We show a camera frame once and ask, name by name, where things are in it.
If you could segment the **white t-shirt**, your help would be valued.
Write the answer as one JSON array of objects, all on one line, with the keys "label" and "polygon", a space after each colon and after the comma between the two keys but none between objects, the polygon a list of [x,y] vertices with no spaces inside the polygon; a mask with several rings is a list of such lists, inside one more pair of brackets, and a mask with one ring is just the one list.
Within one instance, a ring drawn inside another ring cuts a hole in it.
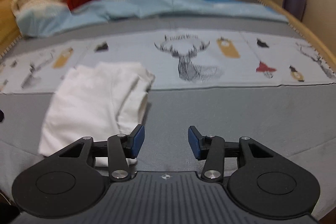
[{"label": "white t-shirt", "polygon": [[129,135],[143,121],[154,80],[140,63],[70,69],[51,98],[38,153],[50,156],[84,136]]}]

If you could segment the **patterned light blue bed runner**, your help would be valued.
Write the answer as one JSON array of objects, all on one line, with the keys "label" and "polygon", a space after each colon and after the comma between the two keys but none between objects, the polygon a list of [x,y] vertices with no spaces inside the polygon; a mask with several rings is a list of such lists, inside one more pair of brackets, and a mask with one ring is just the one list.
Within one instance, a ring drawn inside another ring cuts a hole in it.
[{"label": "patterned light blue bed runner", "polygon": [[49,93],[80,65],[138,62],[153,89],[329,85],[335,74],[304,39],[229,30],[156,30],[68,40],[1,62],[1,93]]}]

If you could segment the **light blue sheet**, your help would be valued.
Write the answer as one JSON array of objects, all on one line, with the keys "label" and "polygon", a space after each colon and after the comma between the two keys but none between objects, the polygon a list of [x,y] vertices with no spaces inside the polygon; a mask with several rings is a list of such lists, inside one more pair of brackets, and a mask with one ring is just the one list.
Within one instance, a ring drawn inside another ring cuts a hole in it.
[{"label": "light blue sheet", "polygon": [[94,0],[73,11],[61,4],[46,4],[18,13],[23,36],[46,38],[83,27],[120,19],[155,16],[218,16],[287,22],[287,18],[257,2],[237,0]]}]

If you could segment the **wooden headboard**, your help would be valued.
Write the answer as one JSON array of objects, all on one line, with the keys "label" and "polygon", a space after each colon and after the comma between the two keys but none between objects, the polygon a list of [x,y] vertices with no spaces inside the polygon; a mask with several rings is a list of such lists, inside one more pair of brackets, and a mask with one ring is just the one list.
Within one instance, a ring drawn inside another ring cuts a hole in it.
[{"label": "wooden headboard", "polygon": [[11,10],[12,0],[1,0],[1,59],[21,38],[21,33]]}]

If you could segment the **wooden bed side rail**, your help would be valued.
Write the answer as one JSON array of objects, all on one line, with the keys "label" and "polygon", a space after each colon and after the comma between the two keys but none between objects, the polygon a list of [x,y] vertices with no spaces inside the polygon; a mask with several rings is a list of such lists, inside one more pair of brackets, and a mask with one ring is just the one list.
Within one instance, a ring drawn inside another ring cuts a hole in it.
[{"label": "wooden bed side rail", "polygon": [[310,29],[307,28],[306,25],[301,23],[298,19],[296,19],[292,14],[281,8],[278,4],[273,2],[272,0],[258,0],[263,5],[266,5],[276,12],[284,15],[289,22],[290,27],[295,30],[302,38],[307,40],[323,57],[326,61],[327,65],[335,72],[335,55],[331,50],[324,44],[322,40],[320,40]]}]

